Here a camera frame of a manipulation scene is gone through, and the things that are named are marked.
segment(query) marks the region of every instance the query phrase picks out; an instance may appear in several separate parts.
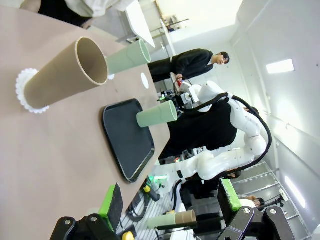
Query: black cable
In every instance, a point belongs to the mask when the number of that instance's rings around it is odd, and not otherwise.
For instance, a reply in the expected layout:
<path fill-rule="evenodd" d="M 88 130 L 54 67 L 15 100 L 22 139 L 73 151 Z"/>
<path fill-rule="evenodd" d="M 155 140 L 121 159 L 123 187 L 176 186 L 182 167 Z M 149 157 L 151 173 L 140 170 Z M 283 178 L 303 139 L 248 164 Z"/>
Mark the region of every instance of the black cable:
<path fill-rule="evenodd" d="M 178 80 L 176 79 L 175 81 L 174 81 L 174 83 L 173 83 L 173 91 L 174 91 L 174 94 L 177 94 L 178 93 L 178 89 L 176 88 L 176 82 L 177 82 Z"/>
<path fill-rule="evenodd" d="M 159 188 L 155 190 L 155 192 L 158 192 L 162 188 L 162 183 L 159 184 Z"/>
<path fill-rule="evenodd" d="M 137 217 L 139 217 L 139 214 L 136 212 L 136 210 L 133 208 L 132 209 L 132 212 L 137 216 Z"/>
<path fill-rule="evenodd" d="M 155 234 L 156 234 L 156 238 L 157 238 L 158 240 L 160 240 L 160 236 L 159 236 L 158 231 L 157 231 L 156 229 L 154 229 L 154 231 L 155 231 Z"/>
<path fill-rule="evenodd" d="M 210 101 L 207 101 L 207 102 L 201 104 L 200 106 L 197 106 L 197 107 L 191 108 L 191 109 L 186 109 L 186 108 L 180 107 L 180 110 L 185 113 L 199 111 L 200 109 L 203 109 L 207 106 L 215 105 L 221 98 L 227 97 L 228 95 L 229 95 L 229 93 L 227 93 L 227 92 L 220 93 L 214 99 L 211 99 Z"/>
<path fill-rule="evenodd" d="M 277 198 L 277 197 L 279 197 L 279 196 L 281 196 L 281 194 L 279 194 L 279 195 L 277 195 L 277 196 L 274 196 L 273 198 L 270 198 L 270 199 L 267 200 L 267 201 L 260 202 L 260 204 L 264 204 L 264 203 L 266 203 L 266 202 L 269 202 L 269 201 L 271 201 L 272 199 L 275 199 L 275 198 Z"/>
<path fill-rule="evenodd" d="M 130 210 L 130 207 L 126 210 L 128 218 L 135 223 L 140 222 L 146 215 L 150 199 L 147 196 L 147 194 L 145 194 L 145 193 L 143 194 L 143 199 L 144 199 L 144 208 L 143 208 L 143 211 L 140 215 L 138 215 L 136 213 L 136 211 L 133 209 L 133 207 L 131 210 Z"/>
<path fill-rule="evenodd" d="M 177 206 L 177 200 L 178 200 L 177 199 L 178 198 L 177 197 L 177 188 L 181 182 L 182 182 L 182 180 L 177 181 L 174 188 L 173 188 L 173 193 L 172 193 L 174 195 L 174 203 L 173 203 L 173 208 L 172 208 L 173 211 L 176 209 L 176 206 Z"/>
<path fill-rule="evenodd" d="M 193 84 L 189 81 L 189 79 L 188 78 L 185 78 L 185 77 L 183 77 L 182 78 L 184 81 L 188 81 L 189 83 L 190 83 L 190 85 L 192 86 Z"/>
<path fill-rule="evenodd" d="M 174 196 L 175 196 L 175 194 L 174 194 L 174 188 L 172 189 L 172 196 L 171 196 L 171 201 L 174 199 Z"/>
<path fill-rule="evenodd" d="M 236 169 L 236 172 L 238 172 L 238 171 L 242 171 L 242 170 L 245 170 L 245 169 L 247 169 L 247 168 L 250 168 L 250 167 L 252 167 L 252 166 L 254 166 L 254 165 L 256 165 L 257 163 L 259 163 L 264 157 L 265 157 L 265 155 L 268 153 L 268 151 L 269 151 L 269 149 L 270 149 L 270 147 L 271 147 L 271 144 L 272 144 L 272 136 L 271 136 L 271 132 L 270 132 L 270 129 L 269 129 L 269 127 L 268 127 L 268 125 L 265 123 L 265 121 L 260 117 L 260 115 L 246 102 L 246 101 L 244 101 L 243 99 L 241 99 L 240 97 L 238 97 L 238 96 L 233 96 L 232 97 L 232 99 L 233 100 L 236 100 L 236 101 L 238 101 L 238 102 L 240 102 L 240 103 L 242 103 L 245 107 L 247 107 L 250 111 L 251 111 L 251 113 L 254 115 L 254 116 L 256 116 L 256 118 L 258 118 L 258 120 L 261 122 L 261 124 L 263 125 L 263 127 L 264 127 L 264 129 L 265 129 L 265 131 L 266 131 L 266 133 L 267 133 L 267 136 L 268 136 L 268 143 L 267 143 L 267 145 L 266 145 L 266 148 L 265 148 L 265 151 L 264 151 L 264 153 L 257 159 L 257 160 L 254 160 L 253 162 L 251 162 L 251 163 L 249 163 L 249 164 L 247 164 L 247 165 L 245 165 L 245 166 L 242 166 L 242 167 L 239 167 L 239 168 L 237 168 Z M 227 171 L 227 172 L 222 172 L 221 174 L 219 174 L 217 177 L 222 177 L 224 174 L 232 174 L 234 172 L 234 170 L 232 170 L 232 171 Z"/>
<path fill-rule="evenodd" d="M 176 230 L 176 231 L 172 231 L 172 232 L 170 232 L 171 234 L 172 233 L 175 233 L 175 232 L 181 232 L 181 231 L 187 231 L 187 230 L 189 230 L 189 227 L 185 227 L 184 229 L 180 229 L 180 230 Z M 156 235 L 156 238 L 154 239 L 154 240 L 159 240 L 160 239 L 160 236 L 163 236 L 163 235 L 166 235 L 166 234 L 168 234 L 167 232 L 165 232 L 165 233 L 163 233 L 163 234 L 157 234 Z"/>
<path fill-rule="evenodd" d="M 264 204 L 264 205 L 257 206 L 256 209 L 258 209 L 259 211 L 262 211 L 263 209 L 265 209 L 265 208 L 267 208 L 267 207 L 270 207 L 270 206 L 272 206 L 272 205 L 277 205 L 277 204 L 280 204 L 280 207 L 283 207 L 284 204 L 282 203 L 282 200 L 283 200 L 283 198 L 276 199 L 276 200 L 274 200 L 273 202 L 270 202 L 270 203 L 267 203 L 267 204 Z"/>
<path fill-rule="evenodd" d="M 120 226 L 121 226 L 122 230 L 125 230 L 121 220 L 120 220 Z"/>

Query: black tray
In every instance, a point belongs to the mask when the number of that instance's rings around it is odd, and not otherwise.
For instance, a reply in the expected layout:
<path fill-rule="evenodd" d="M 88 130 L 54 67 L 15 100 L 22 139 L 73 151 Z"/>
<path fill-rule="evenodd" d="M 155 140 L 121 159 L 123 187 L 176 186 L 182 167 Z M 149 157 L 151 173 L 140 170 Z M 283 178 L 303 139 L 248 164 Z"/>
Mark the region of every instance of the black tray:
<path fill-rule="evenodd" d="M 123 176 L 134 183 L 155 153 L 155 144 L 149 127 L 141 128 L 137 113 L 142 107 L 137 99 L 105 107 L 102 126 L 116 163 Z"/>

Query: white paper doily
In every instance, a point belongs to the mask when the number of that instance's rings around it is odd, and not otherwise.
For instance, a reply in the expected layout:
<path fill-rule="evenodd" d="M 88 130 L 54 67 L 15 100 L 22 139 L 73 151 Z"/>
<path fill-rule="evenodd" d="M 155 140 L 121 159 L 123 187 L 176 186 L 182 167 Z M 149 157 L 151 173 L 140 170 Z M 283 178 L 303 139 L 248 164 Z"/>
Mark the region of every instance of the white paper doily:
<path fill-rule="evenodd" d="M 49 109 L 49 106 L 46 106 L 41 109 L 33 108 L 27 103 L 27 100 L 25 97 L 25 86 L 27 82 L 30 79 L 32 79 L 38 72 L 39 71 L 34 68 L 27 68 L 23 70 L 16 79 L 15 92 L 17 94 L 17 98 L 20 101 L 21 105 L 24 106 L 26 110 L 28 110 L 30 113 L 42 114 Z"/>

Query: beige tabletop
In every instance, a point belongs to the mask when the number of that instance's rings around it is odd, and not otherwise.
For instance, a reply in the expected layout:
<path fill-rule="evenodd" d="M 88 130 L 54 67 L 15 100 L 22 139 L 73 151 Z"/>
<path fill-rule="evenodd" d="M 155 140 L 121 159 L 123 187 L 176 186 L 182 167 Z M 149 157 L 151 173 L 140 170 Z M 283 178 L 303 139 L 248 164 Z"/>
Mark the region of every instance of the beige tabletop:
<path fill-rule="evenodd" d="M 128 183 L 117 168 L 101 126 L 101 109 L 136 98 L 144 109 L 157 105 L 148 67 L 118 73 L 104 86 L 50 106 L 43 114 L 26 111 L 17 100 L 21 70 L 40 70 L 81 36 L 91 37 L 108 56 L 122 48 L 82 28 L 27 12 L 0 7 L 0 239 L 49 239 L 57 220 L 80 220 L 100 207 L 110 185 L 119 183 L 124 209 L 162 152 L 170 133 L 152 126 L 155 154 L 138 181 Z M 148 78 L 150 88 L 141 81 Z"/>

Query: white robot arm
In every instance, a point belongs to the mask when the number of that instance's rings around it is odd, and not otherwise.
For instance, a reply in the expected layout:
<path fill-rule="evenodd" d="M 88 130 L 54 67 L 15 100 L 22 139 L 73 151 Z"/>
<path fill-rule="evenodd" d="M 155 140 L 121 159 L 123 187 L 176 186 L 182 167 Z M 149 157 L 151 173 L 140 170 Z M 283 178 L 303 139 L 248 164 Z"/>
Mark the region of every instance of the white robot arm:
<path fill-rule="evenodd" d="M 217 95 L 224 93 L 212 81 L 208 81 L 202 87 L 199 87 L 199 85 L 193 85 L 192 87 L 201 103 L 206 103 Z M 237 101 L 232 99 L 232 96 L 228 97 L 230 98 L 228 103 L 231 106 L 230 122 L 235 128 L 245 132 L 245 146 L 223 152 L 217 157 L 214 157 L 210 151 L 205 150 L 182 162 L 155 166 L 153 170 L 154 176 L 167 177 L 166 189 L 168 191 L 176 180 L 192 177 L 196 173 L 203 180 L 210 180 L 222 172 L 252 163 L 255 160 L 255 156 L 262 155 L 266 150 L 266 141 L 260 135 L 263 127 L 261 122 L 256 116 L 245 111 Z M 207 112 L 210 108 L 211 105 L 199 110 L 199 112 Z"/>

